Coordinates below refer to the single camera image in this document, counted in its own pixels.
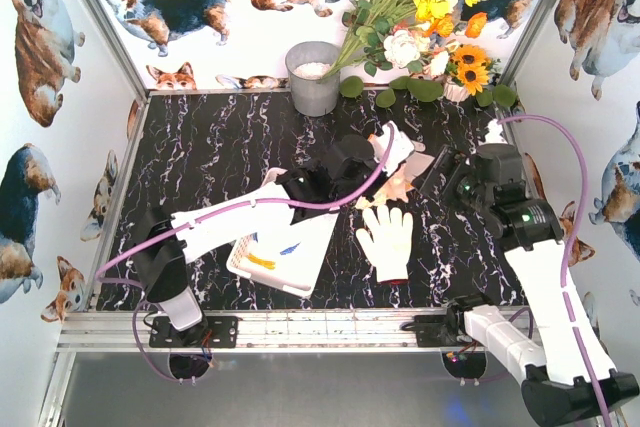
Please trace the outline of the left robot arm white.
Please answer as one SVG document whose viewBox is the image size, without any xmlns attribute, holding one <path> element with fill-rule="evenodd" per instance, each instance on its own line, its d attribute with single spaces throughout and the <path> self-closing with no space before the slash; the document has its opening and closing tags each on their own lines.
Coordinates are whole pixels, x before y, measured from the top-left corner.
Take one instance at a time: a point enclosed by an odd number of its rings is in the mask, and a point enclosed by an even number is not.
<svg viewBox="0 0 640 427">
<path fill-rule="evenodd" d="M 149 210 L 131 236 L 132 259 L 146 300 L 158 305 L 183 343 L 209 326 L 186 267 L 225 245 L 239 276 L 306 298 L 314 290 L 341 208 L 407 192 L 409 160 L 420 149 L 394 123 L 380 135 L 347 135 L 317 159 L 272 168 L 256 190 L 199 210 Z"/>
</svg>

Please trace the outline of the white glove orange cuff top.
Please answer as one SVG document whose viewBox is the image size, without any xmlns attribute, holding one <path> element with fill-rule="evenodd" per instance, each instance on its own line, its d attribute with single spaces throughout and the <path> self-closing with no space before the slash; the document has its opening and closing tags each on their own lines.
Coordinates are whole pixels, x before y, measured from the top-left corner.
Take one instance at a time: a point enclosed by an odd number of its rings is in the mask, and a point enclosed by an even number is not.
<svg viewBox="0 0 640 427">
<path fill-rule="evenodd" d="M 434 161 L 434 157 L 425 153 L 426 147 L 423 143 L 412 141 L 414 151 L 401 165 L 395 174 L 396 185 L 410 185 L 414 179 L 419 177 Z"/>
</svg>

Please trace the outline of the cream inside-out glove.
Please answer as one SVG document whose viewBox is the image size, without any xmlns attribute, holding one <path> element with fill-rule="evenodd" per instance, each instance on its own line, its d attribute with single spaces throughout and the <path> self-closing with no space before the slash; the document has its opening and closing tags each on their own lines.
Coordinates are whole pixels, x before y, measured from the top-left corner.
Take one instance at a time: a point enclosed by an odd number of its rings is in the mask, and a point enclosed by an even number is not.
<svg viewBox="0 0 640 427">
<path fill-rule="evenodd" d="M 413 216 L 386 205 L 362 212 L 364 227 L 356 239 L 381 284 L 406 283 L 412 251 Z"/>
</svg>

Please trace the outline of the white storage basket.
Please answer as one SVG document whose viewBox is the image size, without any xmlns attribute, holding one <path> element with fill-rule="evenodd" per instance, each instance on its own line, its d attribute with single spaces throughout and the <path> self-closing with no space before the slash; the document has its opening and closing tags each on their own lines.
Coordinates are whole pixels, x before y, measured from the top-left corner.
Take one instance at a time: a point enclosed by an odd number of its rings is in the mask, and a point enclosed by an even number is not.
<svg viewBox="0 0 640 427">
<path fill-rule="evenodd" d="M 313 292 L 338 214 L 317 211 L 295 223 L 287 206 L 259 203 L 223 215 L 221 232 L 234 243 L 227 269 L 245 279 L 308 298 Z"/>
</svg>

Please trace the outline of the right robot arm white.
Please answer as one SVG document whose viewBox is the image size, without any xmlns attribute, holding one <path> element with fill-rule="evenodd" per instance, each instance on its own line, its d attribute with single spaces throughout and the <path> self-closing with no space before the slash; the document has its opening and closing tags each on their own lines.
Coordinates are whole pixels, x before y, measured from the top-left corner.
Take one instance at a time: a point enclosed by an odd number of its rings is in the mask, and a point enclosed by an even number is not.
<svg viewBox="0 0 640 427">
<path fill-rule="evenodd" d="M 509 144 L 485 144 L 468 156 L 443 146 L 413 182 L 458 212 L 476 213 L 524 290 L 540 340 L 534 342 L 483 293 L 447 306 L 446 326 L 485 347 L 520 386 L 539 426 L 561 426 L 610 412 L 638 397 L 639 383 L 602 347 L 563 268 L 563 229 L 550 204 L 530 198 L 523 162 Z"/>
</svg>

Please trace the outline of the blue dotted white glove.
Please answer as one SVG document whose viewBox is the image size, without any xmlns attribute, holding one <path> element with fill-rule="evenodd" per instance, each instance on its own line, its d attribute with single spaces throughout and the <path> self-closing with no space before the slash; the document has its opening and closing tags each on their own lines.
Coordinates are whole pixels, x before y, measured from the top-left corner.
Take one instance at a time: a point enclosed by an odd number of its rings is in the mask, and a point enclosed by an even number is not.
<svg viewBox="0 0 640 427">
<path fill-rule="evenodd" d="M 291 246 L 289 246 L 289 247 L 286 247 L 285 249 L 283 249 L 283 250 L 281 250 L 281 251 L 279 252 L 279 255 L 280 255 L 280 256 L 285 256 L 285 255 L 292 254 L 293 252 L 295 252 L 295 251 L 296 251 L 296 249 L 297 249 L 300 245 L 301 245 L 301 242 L 298 242 L 298 243 L 296 243 L 296 244 L 294 244 L 294 245 L 291 245 Z"/>
<path fill-rule="evenodd" d="M 249 262 L 267 270 L 274 270 L 276 268 L 275 254 L 267 244 L 259 241 L 257 233 L 253 233 L 250 236 L 245 257 Z"/>
</svg>

